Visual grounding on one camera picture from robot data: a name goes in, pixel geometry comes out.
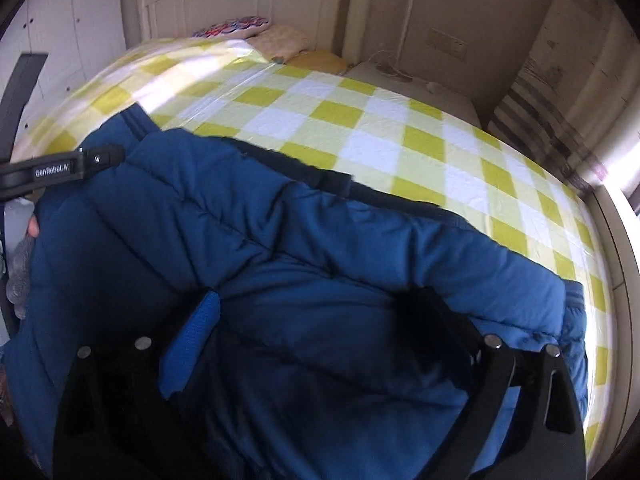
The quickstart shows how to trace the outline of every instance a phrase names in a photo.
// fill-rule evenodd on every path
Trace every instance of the white cabinet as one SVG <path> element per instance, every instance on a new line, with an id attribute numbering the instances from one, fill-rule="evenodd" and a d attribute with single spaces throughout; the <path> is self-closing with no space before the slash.
<path id="1" fill-rule="evenodd" d="M 0 91 L 22 52 L 49 57 L 18 135 L 125 49 L 120 0 L 26 0 L 0 40 Z"/>

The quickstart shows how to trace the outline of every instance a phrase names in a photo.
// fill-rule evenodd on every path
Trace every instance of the metal screw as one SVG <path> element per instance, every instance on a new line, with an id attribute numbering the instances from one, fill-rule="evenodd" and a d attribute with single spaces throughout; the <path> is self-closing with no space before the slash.
<path id="1" fill-rule="evenodd" d="M 497 350 L 502 346 L 502 339 L 500 339 L 495 334 L 487 334 L 486 336 L 484 336 L 484 344 L 487 345 L 489 348 L 493 348 L 494 350 Z"/>
<path id="2" fill-rule="evenodd" d="M 151 338 L 150 337 L 139 337 L 136 339 L 136 349 L 138 350 L 146 350 L 151 346 Z"/>
<path id="3" fill-rule="evenodd" d="M 545 350 L 551 357 L 560 357 L 560 349 L 556 345 L 546 345 Z"/>
<path id="4" fill-rule="evenodd" d="M 88 346 L 81 346 L 78 349 L 78 357 L 80 359 L 87 359 L 91 355 L 91 349 Z"/>

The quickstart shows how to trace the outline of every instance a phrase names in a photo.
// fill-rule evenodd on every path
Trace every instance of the wall outlet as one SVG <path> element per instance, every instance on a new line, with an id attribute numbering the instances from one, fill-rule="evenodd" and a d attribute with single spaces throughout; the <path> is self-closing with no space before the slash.
<path id="1" fill-rule="evenodd" d="M 432 28 L 427 33 L 427 45 L 433 48 L 456 57 L 459 60 L 464 60 L 466 56 L 466 50 L 468 43 L 460 40 L 454 36 L 450 36 L 446 32 L 442 32 L 437 28 Z"/>

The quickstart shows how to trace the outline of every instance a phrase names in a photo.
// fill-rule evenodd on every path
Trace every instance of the yellow and white checkered blanket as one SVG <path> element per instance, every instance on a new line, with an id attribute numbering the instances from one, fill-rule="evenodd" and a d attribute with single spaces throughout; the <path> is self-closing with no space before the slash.
<path id="1" fill-rule="evenodd" d="M 352 174 L 383 192 L 439 204 L 583 283 L 590 363 L 585 430 L 593 449 L 610 390 L 609 286 L 584 203 L 554 177 L 436 108 L 348 78 L 267 62 L 244 41 L 164 40 L 131 50 L 23 134 L 14 160 L 71 150 L 136 101 L 164 129 L 234 136 Z"/>

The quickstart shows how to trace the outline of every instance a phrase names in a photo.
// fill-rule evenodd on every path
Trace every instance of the beige curtain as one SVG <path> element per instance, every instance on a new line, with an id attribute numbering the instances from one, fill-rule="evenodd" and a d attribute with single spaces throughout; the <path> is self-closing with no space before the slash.
<path id="1" fill-rule="evenodd" d="M 635 189 L 640 42 L 614 0 L 552 1 L 488 130 L 578 190 Z"/>

